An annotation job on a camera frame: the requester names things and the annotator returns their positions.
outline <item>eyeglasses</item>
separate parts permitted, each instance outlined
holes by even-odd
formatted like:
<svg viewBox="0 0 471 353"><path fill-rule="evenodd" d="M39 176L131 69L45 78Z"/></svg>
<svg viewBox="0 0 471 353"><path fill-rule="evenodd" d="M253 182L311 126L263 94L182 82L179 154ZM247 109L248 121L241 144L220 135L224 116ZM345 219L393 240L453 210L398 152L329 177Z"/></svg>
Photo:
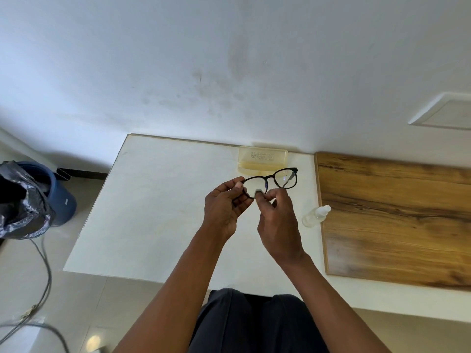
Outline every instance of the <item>eyeglasses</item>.
<svg viewBox="0 0 471 353"><path fill-rule="evenodd" d="M256 176L247 178L242 182L244 184L244 192L249 198L255 198L256 192L260 190L263 193L267 193L268 178L273 178L273 182L280 188L293 188L298 182L297 171L296 167L283 168L266 177Z"/></svg>

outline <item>white table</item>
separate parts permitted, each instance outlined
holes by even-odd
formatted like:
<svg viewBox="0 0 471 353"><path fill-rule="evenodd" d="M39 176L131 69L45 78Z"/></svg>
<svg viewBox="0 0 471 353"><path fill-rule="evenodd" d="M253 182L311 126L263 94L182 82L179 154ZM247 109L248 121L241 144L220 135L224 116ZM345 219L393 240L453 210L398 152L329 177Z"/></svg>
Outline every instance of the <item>white table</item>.
<svg viewBox="0 0 471 353"><path fill-rule="evenodd" d="M234 146L129 135L64 267L66 271L164 282L203 220L204 197L239 176ZM290 153L289 189L306 252L325 275L320 226L301 217L317 206L314 157ZM224 247L209 289L273 296L294 286L263 248L253 204ZM352 306L471 322L471 294L327 275Z"/></svg>

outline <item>leg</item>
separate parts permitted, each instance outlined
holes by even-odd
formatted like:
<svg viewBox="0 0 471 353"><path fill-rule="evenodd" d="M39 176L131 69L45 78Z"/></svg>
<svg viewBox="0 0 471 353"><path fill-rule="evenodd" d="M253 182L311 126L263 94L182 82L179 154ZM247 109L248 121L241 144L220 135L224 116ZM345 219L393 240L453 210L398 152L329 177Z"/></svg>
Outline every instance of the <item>leg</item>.
<svg viewBox="0 0 471 353"><path fill-rule="evenodd" d="M328 352L308 308L293 295L276 295L262 307L264 353Z"/></svg>
<svg viewBox="0 0 471 353"><path fill-rule="evenodd" d="M252 308L234 289L210 293L196 321L188 353L256 352Z"/></svg>

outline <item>plastic bag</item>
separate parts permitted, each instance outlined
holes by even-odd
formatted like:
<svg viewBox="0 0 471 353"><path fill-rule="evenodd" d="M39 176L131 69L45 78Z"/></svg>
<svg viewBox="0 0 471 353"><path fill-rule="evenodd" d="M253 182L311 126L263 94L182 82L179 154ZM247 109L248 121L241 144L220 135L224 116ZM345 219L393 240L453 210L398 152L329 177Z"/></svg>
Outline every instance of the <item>plastic bag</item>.
<svg viewBox="0 0 471 353"><path fill-rule="evenodd" d="M49 229L56 213L41 189L15 161L0 164L0 238L35 238Z"/></svg>

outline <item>blue trash can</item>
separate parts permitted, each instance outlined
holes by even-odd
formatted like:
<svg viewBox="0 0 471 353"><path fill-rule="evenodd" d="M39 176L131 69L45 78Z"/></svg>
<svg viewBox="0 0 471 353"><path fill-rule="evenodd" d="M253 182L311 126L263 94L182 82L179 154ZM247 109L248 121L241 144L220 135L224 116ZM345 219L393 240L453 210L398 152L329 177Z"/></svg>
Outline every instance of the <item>blue trash can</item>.
<svg viewBox="0 0 471 353"><path fill-rule="evenodd" d="M56 180L54 172L38 162L17 162L23 170L28 172L36 181L50 184L50 190L46 193L49 205L56 211L56 218L52 222L53 227L67 222L74 216L77 208L75 197Z"/></svg>

